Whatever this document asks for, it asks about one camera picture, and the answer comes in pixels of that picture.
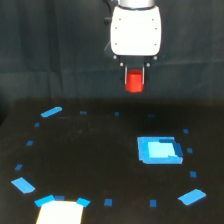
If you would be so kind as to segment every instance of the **blue tape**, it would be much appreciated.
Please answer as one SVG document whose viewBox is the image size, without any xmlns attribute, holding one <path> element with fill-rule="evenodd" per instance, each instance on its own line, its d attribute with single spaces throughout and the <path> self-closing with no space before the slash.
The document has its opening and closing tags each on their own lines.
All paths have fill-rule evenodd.
<svg viewBox="0 0 224 224">
<path fill-rule="evenodd" d="M 146 164 L 182 164 L 183 158 L 172 156 L 169 156 L 168 158 L 148 158 L 143 162 Z"/>
<path fill-rule="evenodd" d="M 50 201 L 55 201 L 54 196 L 53 195 L 49 195 L 45 198 L 41 198 L 39 200 L 36 200 L 34 203 L 37 205 L 37 207 L 41 207 L 42 205 L 50 202 Z"/>
<path fill-rule="evenodd" d="M 155 114 L 148 114 L 148 117 L 149 117 L 149 118 L 155 118 L 156 115 L 155 115 Z"/>
<path fill-rule="evenodd" d="M 105 199 L 104 206 L 112 206 L 113 200 L 112 199 Z"/>
<path fill-rule="evenodd" d="M 139 160 L 146 164 L 182 164 L 183 158 L 168 156 L 166 158 L 150 158 L 149 142 L 168 142 L 175 143 L 174 137 L 139 137 L 138 139 Z"/>
<path fill-rule="evenodd" d="M 31 146 L 31 145 L 33 145 L 33 141 L 28 141 L 28 142 L 26 143 L 26 145 L 27 145 L 27 146 Z"/>
<path fill-rule="evenodd" d="M 191 177 L 197 178 L 197 173 L 195 171 L 190 172 Z"/>
<path fill-rule="evenodd" d="M 198 189 L 195 189 L 181 197 L 178 200 L 182 201 L 185 205 L 190 205 L 202 198 L 206 197 L 206 194 Z"/>
<path fill-rule="evenodd" d="M 65 196 L 54 196 L 55 201 L 64 201 Z"/>
<path fill-rule="evenodd" d="M 184 134 L 189 134 L 189 130 L 188 129 L 183 129 Z"/>
<path fill-rule="evenodd" d="M 31 193 L 35 190 L 35 188 L 22 177 L 11 181 L 11 183 L 24 194 Z"/>
<path fill-rule="evenodd" d="M 80 111 L 80 114 L 87 115 L 87 111 Z"/>
<path fill-rule="evenodd" d="M 60 111 L 62 111 L 62 108 L 61 107 L 55 107 L 55 108 L 53 108 L 51 110 L 48 110 L 48 111 L 42 113 L 41 116 L 42 117 L 49 117 L 49 116 L 51 116 L 53 114 L 56 114 L 56 113 L 58 113 Z"/>
<path fill-rule="evenodd" d="M 83 207 L 87 207 L 90 203 L 90 201 L 83 199 L 83 198 L 79 198 L 76 202 L 79 205 L 82 205 Z"/>
<path fill-rule="evenodd" d="M 16 166 L 15 170 L 21 170 L 22 166 L 23 166 L 22 164 L 18 164 L 18 165 Z"/>
<path fill-rule="evenodd" d="M 156 208 L 157 207 L 157 201 L 156 200 L 150 200 L 150 207 Z"/>
<path fill-rule="evenodd" d="M 187 151 L 188 151 L 188 153 L 193 153 L 193 149 L 192 148 L 188 148 Z"/>
<path fill-rule="evenodd" d="M 40 123 L 35 123 L 34 127 L 35 128 L 39 128 L 40 127 Z"/>
<path fill-rule="evenodd" d="M 174 151 L 177 156 L 184 156 L 181 145 L 179 143 L 173 143 Z"/>
</svg>

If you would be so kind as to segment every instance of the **blue square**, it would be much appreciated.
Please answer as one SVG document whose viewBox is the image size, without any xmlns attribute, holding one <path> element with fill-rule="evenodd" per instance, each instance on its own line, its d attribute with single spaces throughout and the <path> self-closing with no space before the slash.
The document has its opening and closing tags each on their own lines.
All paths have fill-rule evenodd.
<svg viewBox="0 0 224 224">
<path fill-rule="evenodd" d="M 22 166 L 23 166 L 22 164 L 18 164 L 18 165 L 16 166 L 15 170 L 21 170 Z"/>
<path fill-rule="evenodd" d="M 89 205 L 90 201 L 83 199 L 83 198 L 79 198 L 77 200 L 77 204 L 82 205 L 83 207 L 87 207 Z"/>
<path fill-rule="evenodd" d="M 113 203 L 112 199 L 105 199 L 104 206 L 112 206 L 112 203 Z"/>
<path fill-rule="evenodd" d="M 28 141 L 28 142 L 26 143 L 26 145 L 27 145 L 27 146 L 31 146 L 31 145 L 33 145 L 33 141 Z"/>
<path fill-rule="evenodd" d="M 149 118 L 155 118 L 156 115 L 155 115 L 155 114 L 148 114 L 148 117 L 149 117 Z"/>
<path fill-rule="evenodd" d="M 157 207 L 157 201 L 156 200 L 150 200 L 150 207 L 156 208 Z"/>
<path fill-rule="evenodd" d="M 87 115 L 87 111 L 80 111 L 80 114 Z"/>
<path fill-rule="evenodd" d="M 39 128 L 40 127 L 40 123 L 35 123 L 34 127 L 35 128 Z"/>
<path fill-rule="evenodd" d="M 197 173 L 195 171 L 190 172 L 191 177 L 197 178 Z"/>
<path fill-rule="evenodd" d="M 65 196 L 54 196 L 55 201 L 64 201 Z"/>
<path fill-rule="evenodd" d="M 187 151 L 188 151 L 188 153 L 193 153 L 193 149 L 192 148 L 188 148 Z"/>
<path fill-rule="evenodd" d="M 189 134 L 189 130 L 188 129 L 184 129 L 184 134 Z"/>
</svg>

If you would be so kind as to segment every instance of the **white robot housing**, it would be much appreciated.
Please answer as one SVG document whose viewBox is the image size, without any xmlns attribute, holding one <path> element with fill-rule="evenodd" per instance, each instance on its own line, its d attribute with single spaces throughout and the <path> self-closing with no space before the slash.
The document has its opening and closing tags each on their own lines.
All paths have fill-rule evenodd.
<svg viewBox="0 0 224 224">
<path fill-rule="evenodd" d="M 161 45 L 161 18 L 154 0 L 120 0 L 111 23 L 116 55 L 154 56 Z"/>
</svg>

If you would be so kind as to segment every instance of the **black table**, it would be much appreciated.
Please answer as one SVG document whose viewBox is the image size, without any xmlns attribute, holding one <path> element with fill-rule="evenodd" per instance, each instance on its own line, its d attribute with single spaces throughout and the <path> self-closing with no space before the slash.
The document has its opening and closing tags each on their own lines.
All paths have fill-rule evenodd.
<svg viewBox="0 0 224 224">
<path fill-rule="evenodd" d="M 54 106 L 63 111 L 40 116 Z M 89 199 L 82 224 L 222 223 L 223 133 L 224 109 L 219 107 L 18 102 L 0 128 L 0 223 L 36 223 L 34 201 L 51 194 L 68 201 Z M 174 136 L 184 152 L 183 164 L 143 164 L 138 159 L 140 136 Z M 32 146 L 26 146 L 29 140 Z M 20 171 L 15 171 L 17 164 L 23 164 Z M 190 171 L 198 177 L 191 178 Z M 35 191 L 23 194 L 15 188 L 11 181 L 19 177 Z M 177 199 L 193 189 L 207 197 L 191 206 Z M 106 198 L 113 199 L 112 207 L 104 207 Z M 157 200 L 157 208 L 150 208 L 151 199 Z"/>
</svg>

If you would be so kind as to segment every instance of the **dark background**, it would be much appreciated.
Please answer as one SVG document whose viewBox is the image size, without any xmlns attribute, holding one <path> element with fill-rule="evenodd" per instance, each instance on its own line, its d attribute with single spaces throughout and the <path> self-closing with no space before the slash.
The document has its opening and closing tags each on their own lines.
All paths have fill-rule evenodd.
<svg viewBox="0 0 224 224">
<path fill-rule="evenodd" d="M 163 35 L 145 91 L 133 95 L 104 56 L 101 0 L 0 0 L 0 117 L 17 99 L 223 104 L 223 0 L 158 0 Z"/>
</svg>

